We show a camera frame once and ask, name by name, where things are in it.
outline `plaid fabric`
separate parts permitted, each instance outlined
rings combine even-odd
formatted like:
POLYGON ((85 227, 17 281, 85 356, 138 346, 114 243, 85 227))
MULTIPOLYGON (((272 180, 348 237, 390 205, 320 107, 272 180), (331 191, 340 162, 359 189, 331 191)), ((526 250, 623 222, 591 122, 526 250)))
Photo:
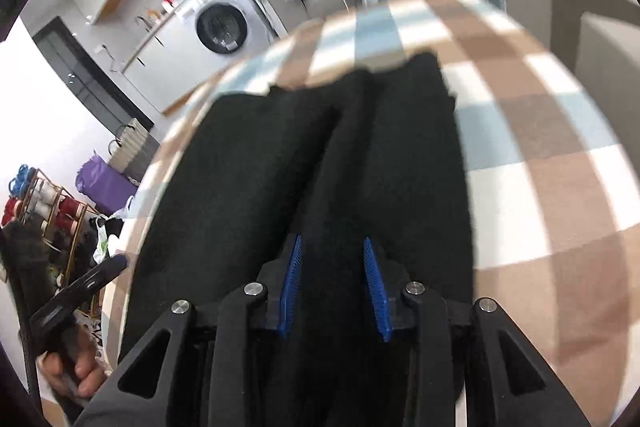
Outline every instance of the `plaid fabric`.
POLYGON ((104 299, 109 362, 116 363, 154 211, 220 94, 317 86, 354 66, 389 68, 424 50, 438 55, 457 95, 478 296, 508 311, 592 425, 608 425, 640 384, 638 180, 582 86, 485 0, 389 0, 344 13, 201 86, 146 172, 136 217, 122 230, 130 267, 104 299))

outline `washing machine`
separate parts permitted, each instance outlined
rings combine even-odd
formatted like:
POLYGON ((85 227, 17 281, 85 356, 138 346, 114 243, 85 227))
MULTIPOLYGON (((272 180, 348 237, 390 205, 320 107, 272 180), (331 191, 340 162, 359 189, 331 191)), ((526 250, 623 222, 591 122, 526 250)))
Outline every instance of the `washing machine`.
POLYGON ((163 110, 218 71, 268 48, 276 37, 258 10, 254 0, 180 4, 156 35, 162 59, 154 61, 154 105, 163 110))

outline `metal screw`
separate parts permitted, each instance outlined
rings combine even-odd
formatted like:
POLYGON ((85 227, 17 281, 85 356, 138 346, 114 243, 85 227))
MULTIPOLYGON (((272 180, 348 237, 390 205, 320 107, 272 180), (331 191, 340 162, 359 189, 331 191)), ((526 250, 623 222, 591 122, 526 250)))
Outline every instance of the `metal screw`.
POLYGON ((259 282, 250 282, 247 286, 244 287, 244 293, 247 295, 260 295, 264 286, 262 286, 259 282))
POLYGON ((493 299, 484 297, 480 299, 480 309, 487 313, 495 312, 498 309, 498 304, 493 299))
POLYGON ((417 281, 411 281, 406 284, 404 287, 407 293, 411 293, 411 295, 420 295, 424 293, 424 284, 417 281))
POLYGON ((191 308, 191 304, 189 304, 189 301, 186 301, 184 299, 175 301, 171 305, 171 311, 177 315, 182 315, 183 313, 186 313, 187 311, 189 311, 189 308, 191 308))

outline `kitchen counter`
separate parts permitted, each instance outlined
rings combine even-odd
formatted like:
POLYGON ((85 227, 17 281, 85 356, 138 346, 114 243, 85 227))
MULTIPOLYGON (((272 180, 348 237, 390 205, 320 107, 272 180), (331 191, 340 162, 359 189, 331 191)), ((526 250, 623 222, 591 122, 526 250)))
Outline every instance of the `kitchen counter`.
POLYGON ((140 42, 140 44, 138 44, 136 46, 136 48, 134 49, 133 53, 131 54, 131 56, 127 59, 124 60, 119 68, 120 73, 124 73, 127 68, 129 68, 129 66, 131 65, 131 63, 136 59, 136 57, 138 55, 140 55, 140 52, 144 49, 144 47, 147 45, 147 43, 153 39, 156 34, 162 29, 162 27, 169 22, 169 20, 171 20, 172 17, 175 16, 175 12, 177 9, 179 9, 181 6, 184 5, 184 3, 188 2, 189 0, 179 0, 177 5, 174 7, 174 9, 165 14, 162 19, 160 19, 160 22, 158 22, 157 24, 154 25, 154 27, 149 31, 149 33, 146 34, 145 38, 142 39, 142 42, 140 42))

